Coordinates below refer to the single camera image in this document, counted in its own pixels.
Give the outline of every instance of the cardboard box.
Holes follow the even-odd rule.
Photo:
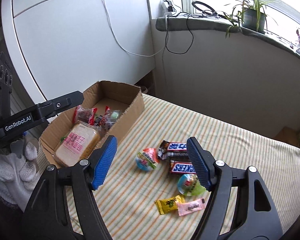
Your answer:
[[[97,143],[95,149],[100,148],[109,135],[116,136],[119,144],[145,108],[140,88],[125,83],[100,81],[85,90],[83,96],[82,106],[85,108],[97,107],[97,115],[103,115],[106,106],[109,106],[111,110],[122,111],[117,122]],[[60,165],[57,164],[53,155],[60,145],[60,139],[74,125],[72,123],[74,110],[75,107],[59,114],[39,138],[39,143],[47,160],[57,167]]]
[[[300,148],[298,133],[289,127],[283,127],[273,139]]]

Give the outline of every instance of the figurine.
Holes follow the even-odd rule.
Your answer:
[[[298,40],[296,41],[296,43],[297,43],[297,50],[296,50],[296,52],[297,52],[298,54],[300,54],[300,34],[299,34],[299,28],[297,28],[296,33],[297,33],[297,35],[298,35]]]

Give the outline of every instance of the bed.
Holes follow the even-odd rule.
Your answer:
[[[277,208],[283,232],[300,215],[300,149],[234,125],[219,121],[143,95],[145,110],[118,145],[108,175],[94,196],[113,239],[190,239],[203,211],[179,217],[177,212],[160,215],[157,199],[178,195],[178,176],[168,174],[168,162],[161,161],[153,172],[141,171],[136,153],[157,148],[162,140],[185,142],[197,138],[203,149],[230,167],[255,166],[265,181]],[[40,151],[39,166],[47,161]],[[81,232],[71,188],[67,188],[69,214],[74,231]],[[208,200],[209,193],[204,193]],[[186,197],[186,202],[197,197]],[[229,231],[236,200],[230,195],[221,233]]]

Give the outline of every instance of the red candy package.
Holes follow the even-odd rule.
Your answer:
[[[93,125],[95,122],[95,114],[97,110],[97,108],[84,108],[79,105],[74,111],[72,122],[76,123],[77,121],[82,121]]]
[[[109,106],[106,106],[105,114],[96,118],[94,125],[100,127],[104,134],[115,124],[122,112],[120,110],[110,111]]]

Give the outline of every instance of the white wall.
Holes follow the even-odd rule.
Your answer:
[[[164,32],[152,20],[154,50]],[[274,137],[284,126],[300,129],[300,60],[264,41],[240,33],[193,31],[185,55],[156,56],[157,95],[199,113]],[[168,48],[184,52],[188,31],[170,32]]]

